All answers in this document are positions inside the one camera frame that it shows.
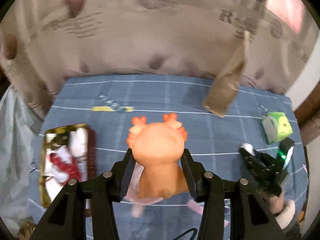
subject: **metal screw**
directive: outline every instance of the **metal screw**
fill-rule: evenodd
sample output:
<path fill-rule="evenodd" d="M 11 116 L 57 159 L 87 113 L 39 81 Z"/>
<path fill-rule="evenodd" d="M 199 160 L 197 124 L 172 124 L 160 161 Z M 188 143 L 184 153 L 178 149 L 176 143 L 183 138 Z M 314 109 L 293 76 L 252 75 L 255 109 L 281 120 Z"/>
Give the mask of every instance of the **metal screw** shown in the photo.
<path fill-rule="evenodd" d="M 105 171 L 103 174 L 102 174 L 103 177 L 105 178 L 110 178 L 112 176 L 112 172 L 111 171 Z"/>
<path fill-rule="evenodd" d="M 213 178 L 213 173 L 210 172 L 210 171 L 207 171 L 207 172 L 204 173 L 204 176 L 205 176 L 207 179 L 211 179 L 211 178 Z"/>
<path fill-rule="evenodd" d="M 68 181 L 68 184 L 70 185 L 70 186 L 73 186 L 73 185 L 75 185 L 77 183 L 77 180 L 76 179 L 69 179 L 69 181 Z"/>
<path fill-rule="evenodd" d="M 248 185 L 248 180 L 247 179 L 240 179 L 240 183 L 242 184 L 242 185 Z"/>

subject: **human hand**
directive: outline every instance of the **human hand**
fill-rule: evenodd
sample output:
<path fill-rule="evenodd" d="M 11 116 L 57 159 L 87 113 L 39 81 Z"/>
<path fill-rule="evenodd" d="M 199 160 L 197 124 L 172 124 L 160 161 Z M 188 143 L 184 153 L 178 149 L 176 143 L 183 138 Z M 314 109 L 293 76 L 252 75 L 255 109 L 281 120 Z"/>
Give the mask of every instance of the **human hand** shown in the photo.
<path fill-rule="evenodd" d="M 284 191 L 279 197 L 264 191 L 261 193 L 261 197 L 269 203 L 272 214 L 280 213 L 284 208 Z"/>

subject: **white wall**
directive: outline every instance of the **white wall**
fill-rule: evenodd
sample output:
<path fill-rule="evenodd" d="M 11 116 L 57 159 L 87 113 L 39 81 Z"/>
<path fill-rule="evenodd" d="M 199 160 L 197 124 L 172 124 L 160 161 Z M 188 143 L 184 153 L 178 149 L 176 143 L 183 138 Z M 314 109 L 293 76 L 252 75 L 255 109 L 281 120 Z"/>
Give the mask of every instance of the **white wall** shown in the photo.
<path fill-rule="evenodd" d="M 306 100 L 320 79 L 320 35 L 313 52 L 298 79 L 287 91 L 286 96 L 292 100 L 292 110 L 295 111 Z"/>
<path fill-rule="evenodd" d="M 306 217 L 301 233 L 304 234 L 320 209 L 320 136 L 307 145 L 310 185 Z"/>

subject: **bed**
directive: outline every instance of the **bed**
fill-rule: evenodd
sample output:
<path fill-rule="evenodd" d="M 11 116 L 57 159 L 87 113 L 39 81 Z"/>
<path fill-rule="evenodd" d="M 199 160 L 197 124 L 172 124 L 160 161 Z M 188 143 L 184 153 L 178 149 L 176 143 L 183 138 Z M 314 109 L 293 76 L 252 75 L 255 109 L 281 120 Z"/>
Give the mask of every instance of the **bed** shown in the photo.
<path fill-rule="evenodd" d="M 257 150 L 276 155 L 277 144 L 268 145 L 260 121 L 265 114 L 260 104 L 270 111 L 285 112 L 293 128 L 290 136 L 295 141 L 286 185 L 287 199 L 296 203 L 299 212 L 306 200 L 308 176 L 304 169 L 305 155 L 291 100 L 285 96 L 240 86 L 239 94 L 225 118 L 200 106 L 212 80 L 165 75 L 108 75 L 71 78 L 55 99 L 35 143 L 34 159 L 39 160 L 43 134 L 47 129 L 86 122 L 96 132 L 97 174 L 109 171 L 121 160 L 128 148 L 126 138 L 134 116 L 146 116 L 147 123 L 162 121 L 168 112 L 178 114 L 188 132 L 185 147 L 195 161 L 222 179 L 236 181 L 243 176 L 239 146 L 250 143 Z M 93 112 L 103 106 L 98 98 L 104 94 L 123 106 L 133 106 L 133 112 Z M 126 200 L 114 203 L 116 223 L 121 240 L 174 239 L 182 232 L 199 228 L 201 216 L 186 206 L 188 193 L 174 196 L 147 206 L 141 218 L 131 217 L 132 204 Z M 36 222 L 45 209 L 40 206 L 38 173 L 30 174 L 29 211 Z M 228 240 L 229 226 L 224 239 Z M 92 237 L 92 219 L 87 218 L 87 239 Z"/>

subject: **green box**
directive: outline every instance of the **green box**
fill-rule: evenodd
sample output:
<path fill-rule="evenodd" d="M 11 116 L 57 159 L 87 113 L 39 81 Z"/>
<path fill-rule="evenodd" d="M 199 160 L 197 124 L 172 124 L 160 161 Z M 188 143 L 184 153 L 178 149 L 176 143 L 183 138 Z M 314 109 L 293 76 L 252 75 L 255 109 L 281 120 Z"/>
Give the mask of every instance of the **green box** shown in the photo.
<path fill-rule="evenodd" d="M 261 121 L 269 144 L 282 141 L 293 134 L 292 127 L 285 113 L 268 113 Z"/>

